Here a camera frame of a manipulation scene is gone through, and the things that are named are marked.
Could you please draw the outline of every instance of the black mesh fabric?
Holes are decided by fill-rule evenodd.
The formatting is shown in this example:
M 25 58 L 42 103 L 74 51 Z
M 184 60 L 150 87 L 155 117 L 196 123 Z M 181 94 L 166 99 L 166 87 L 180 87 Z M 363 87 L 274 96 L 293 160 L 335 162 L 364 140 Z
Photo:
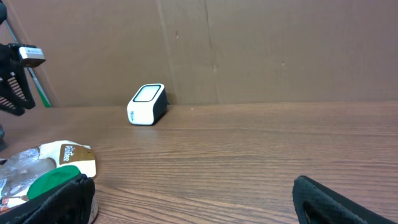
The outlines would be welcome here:
M 300 224 L 394 223 L 305 176 L 294 181 L 293 203 Z

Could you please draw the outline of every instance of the white device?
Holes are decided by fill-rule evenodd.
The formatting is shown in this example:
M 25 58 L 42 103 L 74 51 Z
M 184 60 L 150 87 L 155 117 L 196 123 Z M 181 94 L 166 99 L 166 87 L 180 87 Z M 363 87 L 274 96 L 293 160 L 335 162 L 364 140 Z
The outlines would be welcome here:
M 143 85 L 127 105 L 130 123 L 153 125 L 166 112 L 167 96 L 160 83 Z

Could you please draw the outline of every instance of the wooden table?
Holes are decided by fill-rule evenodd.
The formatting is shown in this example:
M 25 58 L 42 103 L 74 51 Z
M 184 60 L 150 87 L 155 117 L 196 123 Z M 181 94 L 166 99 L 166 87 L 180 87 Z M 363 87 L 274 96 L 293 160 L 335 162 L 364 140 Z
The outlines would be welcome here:
M 62 139 L 95 150 L 96 223 L 297 223 L 299 175 L 398 222 L 398 102 L 170 106 L 149 127 L 124 107 L 0 121 L 0 157 Z

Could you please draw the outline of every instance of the cardboard wall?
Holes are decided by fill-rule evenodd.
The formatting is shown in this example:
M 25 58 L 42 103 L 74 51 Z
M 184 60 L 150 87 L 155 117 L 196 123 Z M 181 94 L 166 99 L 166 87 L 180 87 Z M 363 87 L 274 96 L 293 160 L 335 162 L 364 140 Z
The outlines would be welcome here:
M 55 106 L 394 100 L 395 0 L 6 0 Z

